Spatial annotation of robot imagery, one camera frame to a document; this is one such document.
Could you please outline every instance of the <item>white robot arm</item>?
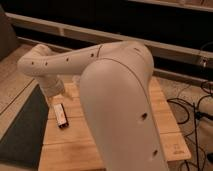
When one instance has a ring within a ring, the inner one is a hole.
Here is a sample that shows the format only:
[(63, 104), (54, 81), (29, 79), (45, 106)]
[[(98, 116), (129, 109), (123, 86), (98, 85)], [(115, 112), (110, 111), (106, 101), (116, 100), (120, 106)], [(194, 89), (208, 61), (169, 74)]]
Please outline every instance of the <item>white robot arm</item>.
[(149, 50), (138, 42), (116, 42), (53, 55), (37, 45), (18, 61), (50, 97), (64, 91), (57, 74), (81, 74), (80, 100), (108, 171), (167, 171), (152, 116)]

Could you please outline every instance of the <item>cable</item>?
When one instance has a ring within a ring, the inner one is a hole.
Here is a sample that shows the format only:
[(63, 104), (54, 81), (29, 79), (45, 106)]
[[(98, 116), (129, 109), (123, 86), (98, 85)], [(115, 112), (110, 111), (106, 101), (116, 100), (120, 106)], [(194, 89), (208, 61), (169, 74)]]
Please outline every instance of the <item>cable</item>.
[(200, 87), (201, 87), (201, 89), (202, 89), (205, 93), (207, 93), (207, 94), (209, 94), (209, 95), (211, 95), (211, 96), (213, 97), (213, 92), (212, 92), (213, 84), (211, 83), (211, 81), (204, 81), (204, 82), (202, 82)]
[(200, 103), (203, 99), (207, 98), (207, 97), (211, 97), (211, 95), (206, 95), (206, 96), (203, 96), (201, 97), (199, 100), (198, 100), (198, 103), (197, 103), (197, 106), (196, 106), (196, 109), (199, 110), (200, 109)]
[[(191, 138), (189, 138), (188, 136), (185, 137), (185, 138), (188, 139), (193, 145), (195, 145), (195, 142), (194, 142)], [(205, 168), (205, 164), (206, 164), (206, 152), (205, 152), (205, 150), (204, 150), (202, 147), (200, 147), (200, 146), (198, 146), (198, 149), (200, 149), (200, 150), (203, 152), (203, 156), (204, 156), (204, 158), (203, 158), (203, 165), (202, 165), (202, 169), (201, 169), (201, 171), (203, 171), (204, 168)]]
[(19, 96), (24, 92), (24, 90), (26, 90), (26, 88), (34, 81), (34, 79), (32, 79), (16, 96), (15, 98), (1, 111), (0, 116), (13, 104), (13, 102), (19, 98)]
[(196, 148), (196, 159), (197, 159), (197, 167), (198, 171), (200, 171), (200, 162), (199, 162), (199, 152), (198, 152), (198, 136), (197, 136), (197, 124), (196, 124), (196, 107), (194, 105), (194, 128), (195, 128), (195, 148)]
[(188, 105), (188, 106), (193, 108), (193, 105), (191, 103), (189, 103), (188, 101), (184, 100), (184, 99), (181, 99), (181, 98), (170, 98), (170, 99), (167, 99), (167, 101), (173, 101), (173, 100), (177, 100), (178, 102), (186, 104), (186, 105)]
[(182, 107), (185, 110), (185, 112), (187, 114), (186, 119), (184, 121), (177, 122), (179, 125), (180, 124), (185, 124), (185, 123), (187, 123), (189, 121), (189, 119), (190, 119), (190, 113), (189, 113), (188, 109), (184, 105), (182, 105), (182, 104), (180, 104), (178, 102), (175, 102), (173, 100), (170, 100), (170, 99), (168, 99), (167, 102), (179, 105), (180, 107)]

